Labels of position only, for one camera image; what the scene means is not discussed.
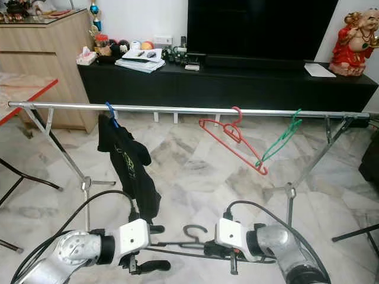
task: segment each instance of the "green hanger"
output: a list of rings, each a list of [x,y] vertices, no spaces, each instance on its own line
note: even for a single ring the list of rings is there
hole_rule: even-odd
[[[269,149],[267,149],[267,151],[263,154],[262,158],[255,163],[256,167],[258,167],[261,163],[268,160],[277,152],[279,152],[280,149],[282,149],[288,143],[288,141],[292,138],[292,136],[296,133],[296,131],[300,127],[300,124],[303,122],[303,120],[296,120],[296,116],[298,115],[300,111],[301,109],[295,112],[295,114],[292,117],[290,126],[288,126],[287,130],[282,135],[279,136],[278,140],[275,141]],[[272,151],[272,149],[275,148],[280,142],[282,142],[282,144],[276,150],[274,150],[271,154],[269,154],[270,151]]]

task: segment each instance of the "tissue box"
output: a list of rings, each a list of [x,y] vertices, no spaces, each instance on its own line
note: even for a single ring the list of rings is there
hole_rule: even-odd
[[[96,56],[97,56],[97,54],[94,51],[90,51],[87,54],[80,54],[76,58],[76,64],[78,64],[78,65],[90,65],[92,62],[95,61]]]

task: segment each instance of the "black tv cabinet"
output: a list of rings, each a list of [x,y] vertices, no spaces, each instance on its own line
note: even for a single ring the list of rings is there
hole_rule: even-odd
[[[151,74],[112,64],[78,69],[93,104],[361,112],[378,87],[365,75],[313,78],[305,69],[195,72],[169,63]]]

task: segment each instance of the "television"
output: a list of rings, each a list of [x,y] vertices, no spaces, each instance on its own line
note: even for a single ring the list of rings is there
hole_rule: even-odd
[[[314,60],[338,0],[188,0],[187,50]]]

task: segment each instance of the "small figurine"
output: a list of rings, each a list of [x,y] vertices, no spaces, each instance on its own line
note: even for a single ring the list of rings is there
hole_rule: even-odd
[[[57,11],[57,9],[50,0],[31,0],[31,7],[28,10],[31,15],[51,14],[55,11]]]
[[[345,23],[346,27],[338,33],[329,69],[343,76],[360,76],[366,68],[365,58],[370,58],[374,49],[379,48],[374,34],[379,28],[379,10],[350,13]]]
[[[27,3],[25,1],[18,2],[15,0],[9,0],[8,3],[4,4],[7,6],[8,21],[21,21],[28,16],[28,12],[25,9]]]

